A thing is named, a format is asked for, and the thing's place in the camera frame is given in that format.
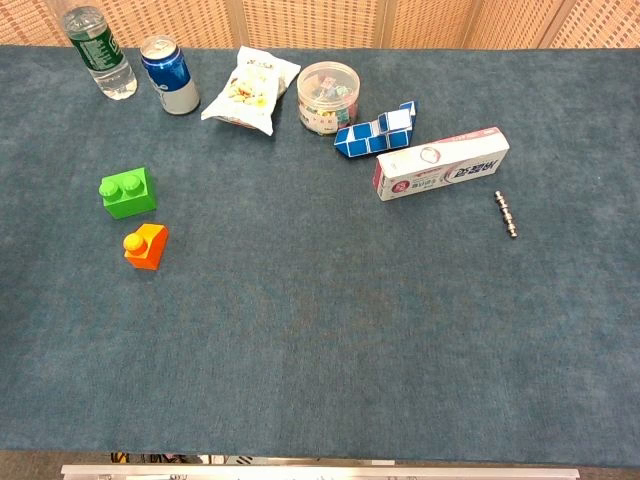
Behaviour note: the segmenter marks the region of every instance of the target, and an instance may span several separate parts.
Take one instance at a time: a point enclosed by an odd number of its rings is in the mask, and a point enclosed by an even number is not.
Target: clear plastic container
[[[331,135],[355,122],[360,78],[353,68],[314,63],[298,75],[297,84],[300,120],[309,130]]]

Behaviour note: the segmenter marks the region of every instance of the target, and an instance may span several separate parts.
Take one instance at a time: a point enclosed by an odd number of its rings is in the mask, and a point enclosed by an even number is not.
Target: toy block
[[[104,177],[98,192],[113,218],[130,217],[156,208],[153,182],[145,167]]]
[[[143,223],[138,230],[124,239],[124,258],[136,268],[157,270],[169,238],[164,225]]]

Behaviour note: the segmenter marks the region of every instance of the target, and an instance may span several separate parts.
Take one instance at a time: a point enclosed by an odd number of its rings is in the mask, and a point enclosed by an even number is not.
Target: green bottle label
[[[69,40],[80,52],[87,68],[96,72],[115,67],[124,57],[109,27],[97,37],[89,40],[75,38],[69,38]]]

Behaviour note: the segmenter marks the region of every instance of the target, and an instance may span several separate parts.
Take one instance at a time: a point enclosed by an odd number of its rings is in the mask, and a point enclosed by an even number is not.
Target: blue and white puzzle toy
[[[373,122],[341,128],[333,145],[349,158],[408,147],[415,123],[416,102],[406,102]]]

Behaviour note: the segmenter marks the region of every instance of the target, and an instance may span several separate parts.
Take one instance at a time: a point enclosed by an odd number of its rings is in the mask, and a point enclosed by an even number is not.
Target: toothpaste box
[[[495,173],[509,150],[498,127],[378,155],[373,187],[381,200]]]

